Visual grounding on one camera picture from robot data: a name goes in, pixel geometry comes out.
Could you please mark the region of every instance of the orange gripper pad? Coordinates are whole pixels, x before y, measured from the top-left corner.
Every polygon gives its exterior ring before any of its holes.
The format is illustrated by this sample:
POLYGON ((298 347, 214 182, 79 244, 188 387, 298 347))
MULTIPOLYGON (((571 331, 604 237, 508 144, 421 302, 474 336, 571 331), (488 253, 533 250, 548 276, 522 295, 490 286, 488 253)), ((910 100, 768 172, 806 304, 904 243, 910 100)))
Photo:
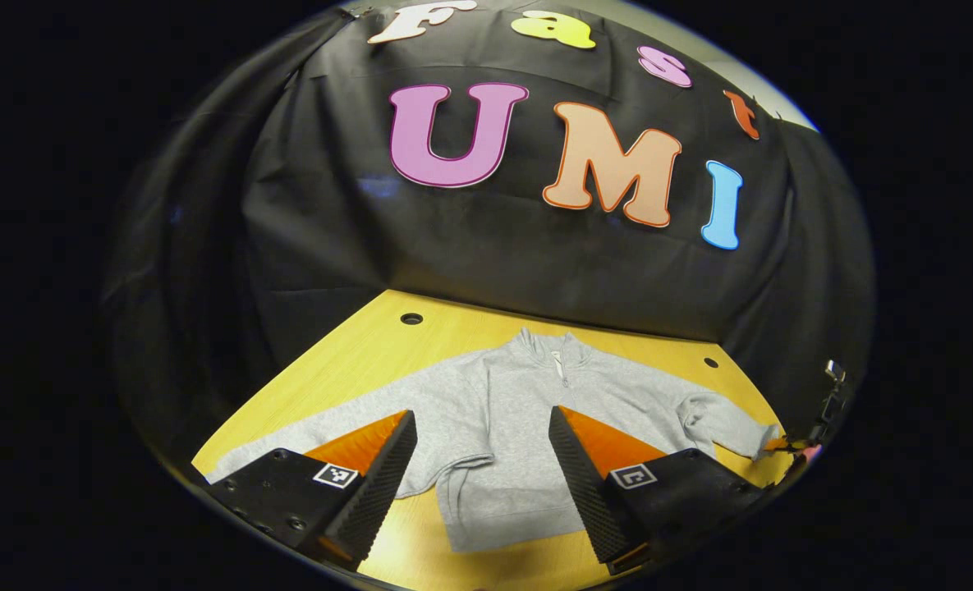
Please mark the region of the orange gripper pad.
POLYGON ((329 464, 358 470, 358 474, 365 476, 373 460, 377 459, 377 454, 384 447, 388 438, 395 433, 395 428, 399 426, 399 420, 403 418, 406 410, 396 412, 394 415, 385 416, 384 419, 376 420, 364 427, 359 427, 347 435, 341 435, 328 444, 318 446, 305 453, 307 457, 313 457, 318 461, 327 461, 329 464))
POLYGON ((644 461, 656 460, 666 456, 665 452, 647 445, 624 431, 615 429, 606 423, 592 419, 591 416, 570 410, 565 406, 558 407, 565 416, 581 447, 588 453, 599 477, 607 478, 611 470, 643 464, 644 461))

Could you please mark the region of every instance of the sweatshirt sleeve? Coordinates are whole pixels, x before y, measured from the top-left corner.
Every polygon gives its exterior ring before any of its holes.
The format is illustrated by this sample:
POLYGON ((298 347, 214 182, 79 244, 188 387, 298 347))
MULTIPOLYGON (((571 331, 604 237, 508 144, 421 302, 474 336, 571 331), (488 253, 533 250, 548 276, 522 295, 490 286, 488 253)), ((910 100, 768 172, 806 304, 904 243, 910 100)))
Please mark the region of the sweatshirt sleeve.
MULTIPOLYGON (((396 498, 425 493, 447 468, 478 466, 493 460, 486 393, 475 374, 481 369, 478 358, 478 353, 467 353, 444 360, 355 400, 307 416, 224 454, 205 478, 216 483, 279 447, 306 453, 408 409, 414 411, 417 420, 417 447, 396 498)), ((307 396, 313 395, 313 390, 307 392, 307 396)))
POLYGON ((760 425, 744 410, 715 392, 693 392, 677 407, 686 436, 694 442, 717 442, 739 456, 759 459, 760 450, 780 437, 778 425, 760 425))

